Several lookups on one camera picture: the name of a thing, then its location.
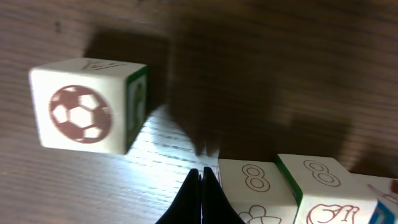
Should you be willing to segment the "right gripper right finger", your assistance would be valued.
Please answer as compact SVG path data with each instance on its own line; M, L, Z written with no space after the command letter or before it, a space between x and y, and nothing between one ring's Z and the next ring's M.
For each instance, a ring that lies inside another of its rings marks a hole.
M244 224L228 202L213 170L204 167L201 182L202 224Z

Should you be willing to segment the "white block brown pattern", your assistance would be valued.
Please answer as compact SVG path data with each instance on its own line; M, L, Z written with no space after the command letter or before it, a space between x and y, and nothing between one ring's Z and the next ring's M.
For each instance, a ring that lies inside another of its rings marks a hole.
M219 159L218 178L244 223L294 223L298 205L273 162Z

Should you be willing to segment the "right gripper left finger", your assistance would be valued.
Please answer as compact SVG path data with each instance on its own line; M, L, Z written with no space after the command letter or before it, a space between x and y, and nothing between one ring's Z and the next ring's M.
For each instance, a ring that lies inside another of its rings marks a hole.
M197 169L191 169L172 204L155 224L200 224L201 179Z

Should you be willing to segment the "blue edged white block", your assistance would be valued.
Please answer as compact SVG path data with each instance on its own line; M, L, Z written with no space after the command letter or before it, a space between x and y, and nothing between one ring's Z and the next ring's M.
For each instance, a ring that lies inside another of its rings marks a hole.
M377 207L369 224L397 224L397 179L353 174L377 197Z

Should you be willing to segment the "soccer ball picture block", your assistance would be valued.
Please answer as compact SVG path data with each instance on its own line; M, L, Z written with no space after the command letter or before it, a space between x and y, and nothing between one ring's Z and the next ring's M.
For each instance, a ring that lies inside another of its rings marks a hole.
M126 154L146 118L147 74L146 64L84 57L31 68L41 145Z

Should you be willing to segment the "green edged white block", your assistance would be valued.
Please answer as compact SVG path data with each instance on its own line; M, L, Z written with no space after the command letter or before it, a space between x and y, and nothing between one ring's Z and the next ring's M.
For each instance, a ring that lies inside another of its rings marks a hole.
M295 223L369 223L377 198L336 159L278 154L275 164L296 199Z

